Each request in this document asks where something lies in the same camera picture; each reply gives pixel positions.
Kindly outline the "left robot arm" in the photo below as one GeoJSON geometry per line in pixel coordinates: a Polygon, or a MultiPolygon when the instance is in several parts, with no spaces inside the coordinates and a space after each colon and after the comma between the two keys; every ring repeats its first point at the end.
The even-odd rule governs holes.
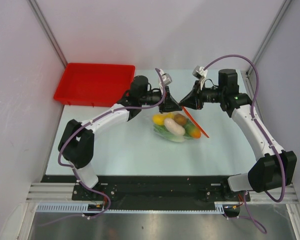
{"type": "Polygon", "coordinates": [[[91,164],[98,134],[132,120],[141,110],[158,107],[160,113],[169,113],[181,109],[168,87],[172,83],[171,76],[159,73],[158,83],[159,87],[152,89],[148,78],[138,75],[109,110],[82,122],[72,119],[67,123],[58,145],[58,158],[67,160],[65,166],[70,167],[78,182],[84,185],[83,194],[88,199],[95,200],[101,193],[91,164]]]}

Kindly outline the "clear zip top bag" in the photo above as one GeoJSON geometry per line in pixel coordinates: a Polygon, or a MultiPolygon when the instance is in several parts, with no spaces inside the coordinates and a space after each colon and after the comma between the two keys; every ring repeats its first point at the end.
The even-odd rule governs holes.
{"type": "Polygon", "coordinates": [[[210,138],[184,106],[181,111],[156,113],[151,120],[154,132],[171,142],[198,140],[202,136],[210,138]]]}

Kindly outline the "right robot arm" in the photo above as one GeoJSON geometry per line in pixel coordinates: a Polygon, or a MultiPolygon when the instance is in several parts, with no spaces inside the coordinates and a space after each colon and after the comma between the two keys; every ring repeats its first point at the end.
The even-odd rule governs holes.
{"type": "Polygon", "coordinates": [[[256,163],[247,172],[232,175],[220,188],[221,196],[232,201],[241,191],[267,192],[285,189],[292,183],[297,156],[278,144],[255,113],[251,98],[240,92],[238,74],[234,69],[218,72],[218,84],[206,87],[207,70],[197,66],[193,70],[196,81],[192,90],[180,101],[182,107],[200,110],[205,103],[218,103],[222,111],[239,126],[249,142],[256,163]]]}

